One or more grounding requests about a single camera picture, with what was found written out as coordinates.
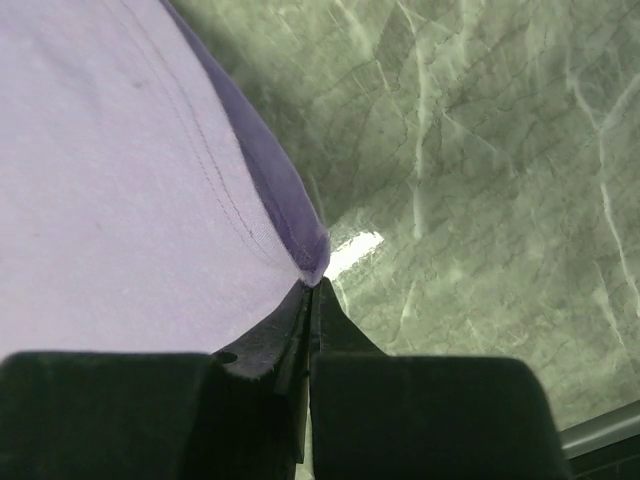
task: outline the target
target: green marble surface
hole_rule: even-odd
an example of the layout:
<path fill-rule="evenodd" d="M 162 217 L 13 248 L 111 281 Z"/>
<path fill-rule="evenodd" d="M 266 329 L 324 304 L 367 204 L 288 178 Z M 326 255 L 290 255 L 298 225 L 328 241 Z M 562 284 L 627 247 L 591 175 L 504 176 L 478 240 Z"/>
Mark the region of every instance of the green marble surface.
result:
<path fill-rule="evenodd" d="M 640 3 L 176 0 L 390 353 L 509 355 L 559 428 L 640 398 Z"/>

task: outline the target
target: purple fabric edge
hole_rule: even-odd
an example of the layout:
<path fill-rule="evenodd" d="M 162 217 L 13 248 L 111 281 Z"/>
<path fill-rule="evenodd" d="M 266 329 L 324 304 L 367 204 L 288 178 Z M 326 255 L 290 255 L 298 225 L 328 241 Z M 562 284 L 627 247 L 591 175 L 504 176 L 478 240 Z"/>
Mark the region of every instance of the purple fabric edge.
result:
<path fill-rule="evenodd" d="M 293 163 L 258 112 L 169 3 L 160 0 L 191 46 L 218 93 L 254 186 L 282 243 L 314 286 L 329 265 L 329 234 Z"/>

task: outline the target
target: purple cloth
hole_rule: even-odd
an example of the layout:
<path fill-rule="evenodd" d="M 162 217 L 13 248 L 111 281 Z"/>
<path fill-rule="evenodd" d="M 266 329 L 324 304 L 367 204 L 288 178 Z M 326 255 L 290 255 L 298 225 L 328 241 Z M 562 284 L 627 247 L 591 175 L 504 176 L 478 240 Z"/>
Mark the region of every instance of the purple cloth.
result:
<path fill-rule="evenodd" d="M 234 129 L 271 222 L 304 274 L 316 285 L 329 265 L 329 236 L 289 157 L 229 75 L 168 0 L 161 0 L 207 72 Z"/>
<path fill-rule="evenodd" d="M 0 2 L 0 64 L 0 359 L 212 352 L 321 277 L 288 159 L 158 0 Z"/>

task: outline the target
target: black plastic part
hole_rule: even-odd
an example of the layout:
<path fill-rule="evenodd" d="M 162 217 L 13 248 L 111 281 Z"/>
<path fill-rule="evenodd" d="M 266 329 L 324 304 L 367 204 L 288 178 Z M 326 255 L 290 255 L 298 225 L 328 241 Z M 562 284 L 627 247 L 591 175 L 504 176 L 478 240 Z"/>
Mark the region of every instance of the black plastic part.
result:
<path fill-rule="evenodd" d="M 311 371 L 317 480 L 570 478 L 522 362 L 319 355 Z"/>
<path fill-rule="evenodd" d="M 313 289 L 310 355 L 339 352 L 384 355 L 344 314 L 331 282 L 323 278 Z"/>
<path fill-rule="evenodd" d="M 24 353 L 0 367 L 3 480 L 180 478 L 198 393 L 225 375 L 206 355 Z"/>
<path fill-rule="evenodd" d="M 9 357 L 0 479 L 292 480 L 304 448 L 309 306 L 310 290 L 294 286 L 214 355 Z"/>

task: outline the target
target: lavender fabric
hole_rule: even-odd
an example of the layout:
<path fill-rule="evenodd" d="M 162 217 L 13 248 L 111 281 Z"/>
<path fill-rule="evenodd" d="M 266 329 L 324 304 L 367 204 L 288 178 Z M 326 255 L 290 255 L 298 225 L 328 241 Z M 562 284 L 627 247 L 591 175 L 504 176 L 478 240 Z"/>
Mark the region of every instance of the lavender fabric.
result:
<path fill-rule="evenodd" d="M 207 72 L 234 129 L 247 168 L 282 242 L 316 285 L 329 265 L 329 236 L 300 176 L 253 106 L 168 0 L 161 0 Z"/>
<path fill-rule="evenodd" d="M 0 2 L 0 65 L 0 359 L 212 352 L 322 275 L 158 0 Z"/>

